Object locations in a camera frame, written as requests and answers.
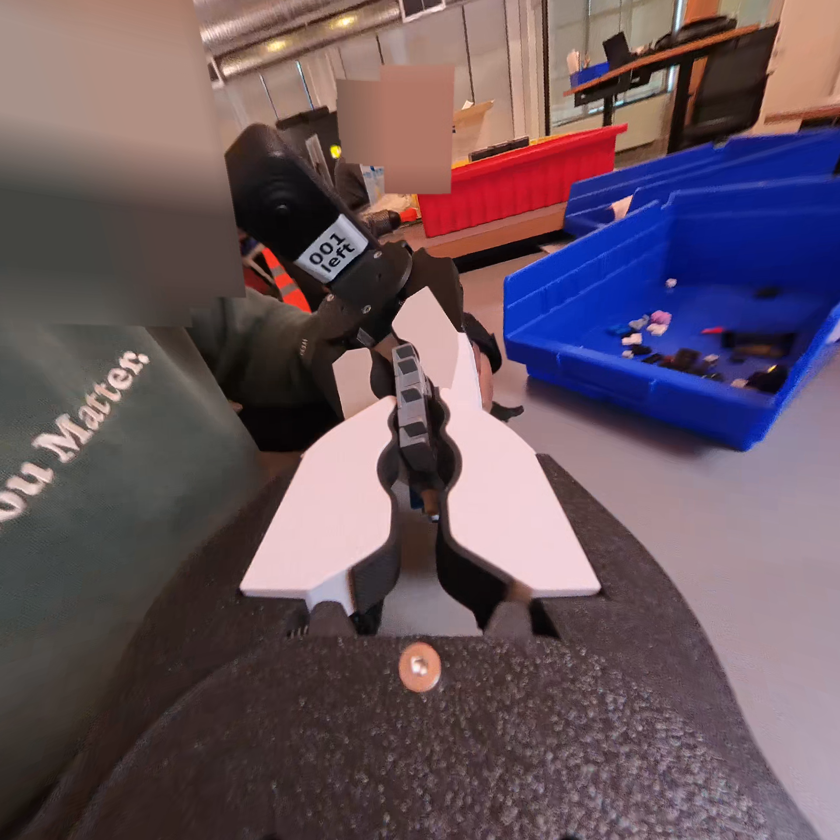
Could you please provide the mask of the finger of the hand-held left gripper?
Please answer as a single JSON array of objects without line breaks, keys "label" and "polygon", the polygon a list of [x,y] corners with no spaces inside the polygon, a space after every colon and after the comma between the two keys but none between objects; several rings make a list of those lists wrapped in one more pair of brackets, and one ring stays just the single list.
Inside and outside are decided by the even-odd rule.
[{"label": "finger of the hand-held left gripper", "polygon": [[345,351],[332,363],[332,377],[344,421],[395,393],[392,364],[377,349]]},{"label": "finger of the hand-held left gripper", "polygon": [[456,329],[429,288],[404,301],[392,322],[392,333],[414,347],[423,372],[439,391],[483,408],[471,341]]}]

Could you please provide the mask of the red bin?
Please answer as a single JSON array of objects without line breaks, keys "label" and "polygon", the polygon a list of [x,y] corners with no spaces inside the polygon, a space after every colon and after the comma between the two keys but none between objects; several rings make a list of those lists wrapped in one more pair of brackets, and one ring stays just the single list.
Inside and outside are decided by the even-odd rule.
[{"label": "red bin", "polygon": [[418,194],[423,231],[439,237],[565,203],[578,181],[611,172],[626,124],[569,133],[454,166],[448,194]]}]

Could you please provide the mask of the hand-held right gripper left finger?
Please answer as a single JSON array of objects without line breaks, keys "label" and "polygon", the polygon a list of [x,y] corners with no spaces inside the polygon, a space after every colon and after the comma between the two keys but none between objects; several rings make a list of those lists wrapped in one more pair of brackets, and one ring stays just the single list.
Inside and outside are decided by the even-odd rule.
[{"label": "hand-held right gripper left finger", "polygon": [[248,597],[335,602],[366,613],[400,574],[396,398],[320,437],[301,457],[239,584]]}]

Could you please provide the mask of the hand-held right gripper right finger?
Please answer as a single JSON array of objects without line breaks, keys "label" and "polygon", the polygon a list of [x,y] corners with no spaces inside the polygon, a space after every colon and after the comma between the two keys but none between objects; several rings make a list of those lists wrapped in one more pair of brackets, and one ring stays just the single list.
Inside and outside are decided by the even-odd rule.
[{"label": "hand-held right gripper right finger", "polygon": [[530,598],[602,589],[537,453],[454,392],[439,393],[444,538],[461,557]]}]

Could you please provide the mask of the black office chair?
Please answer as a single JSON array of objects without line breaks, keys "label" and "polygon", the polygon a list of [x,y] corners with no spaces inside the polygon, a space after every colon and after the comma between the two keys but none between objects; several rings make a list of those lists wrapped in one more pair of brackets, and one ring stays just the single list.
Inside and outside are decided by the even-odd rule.
[{"label": "black office chair", "polygon": [[779,27],[773,24],[735,38],[707,58],[677,151],[716,143],[755,125]]}]

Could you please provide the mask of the lego pieces pile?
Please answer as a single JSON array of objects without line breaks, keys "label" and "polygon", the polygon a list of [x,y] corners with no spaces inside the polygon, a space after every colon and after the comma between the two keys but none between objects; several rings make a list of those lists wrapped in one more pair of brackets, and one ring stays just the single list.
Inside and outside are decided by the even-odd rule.
[{"label": "lego pieces pile", "polygon": [[774,396],[786,384],[812,300],[781,285],[667,280],[661,301],[605,328],[624,358]]}]

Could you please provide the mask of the black standing desk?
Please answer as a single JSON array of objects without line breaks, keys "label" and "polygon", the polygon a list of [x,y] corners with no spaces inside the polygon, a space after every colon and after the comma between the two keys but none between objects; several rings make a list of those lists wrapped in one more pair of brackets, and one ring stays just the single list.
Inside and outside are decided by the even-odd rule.
[{"label": "black standing desk", "polygon": [[630,89],[634,76],[642,76],[660,70],[678,69],[674,90],[673,108],[668,130],[667,154],[678,152],[683,142],[686,127],[686,115],[690,94],[690,81],[694,65],[701,59],[720,52],[725,46],[738,45],[745,38],[751,37],[764,28],[758,24],[740,27],[718,33],[706,38],[695,39],[672,49],[660,50],[626,63],[602,74],[601,76],[577,83],[563,93],[573,97],[574,104],[580,107],[585,99],[603,100],[603,126],[613,123],[614,101],[620,92]]}]

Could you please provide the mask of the silver ventilation duct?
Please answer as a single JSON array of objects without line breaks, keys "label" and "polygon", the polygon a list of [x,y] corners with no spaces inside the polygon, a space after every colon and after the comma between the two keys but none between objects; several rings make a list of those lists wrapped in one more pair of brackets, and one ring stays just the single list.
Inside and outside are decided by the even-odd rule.
[{"label": "silver ventilation duct", "polygon": [[195,1],[219,75],[243,76],[402,22],[397,1]]}]

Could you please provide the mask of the blue plastic bin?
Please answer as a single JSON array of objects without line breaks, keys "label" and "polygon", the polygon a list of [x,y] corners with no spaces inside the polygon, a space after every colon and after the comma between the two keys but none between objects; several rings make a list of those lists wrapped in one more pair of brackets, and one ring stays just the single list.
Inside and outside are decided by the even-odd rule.
[{"label": "blue plastic bin", "polygon": [[[510,361],[542,382],[737,450],[762,441],[837,351],[837,176],[673,192],[505,280]],[[777,395],[626,359],[605,328],[679,284],[781,285],[812,300]]]},{"label": "blue plastic bin", "polygon": [[838,127],[705,143],[574,183],[563,231],[586,236],[678,191],[834,175],[838,155]]}]

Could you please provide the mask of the lego car model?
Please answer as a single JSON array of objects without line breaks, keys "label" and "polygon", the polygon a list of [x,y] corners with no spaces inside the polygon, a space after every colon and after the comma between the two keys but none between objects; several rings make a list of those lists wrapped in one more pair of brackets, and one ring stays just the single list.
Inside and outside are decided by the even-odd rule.
[{"label": "lego car model", "polygon": [[454,474],[454,455],[442,435],[445,413],[411,343],[392,351],[396,435],[407,469],[409,499],[433,523],[440,520],[440,495]]}]

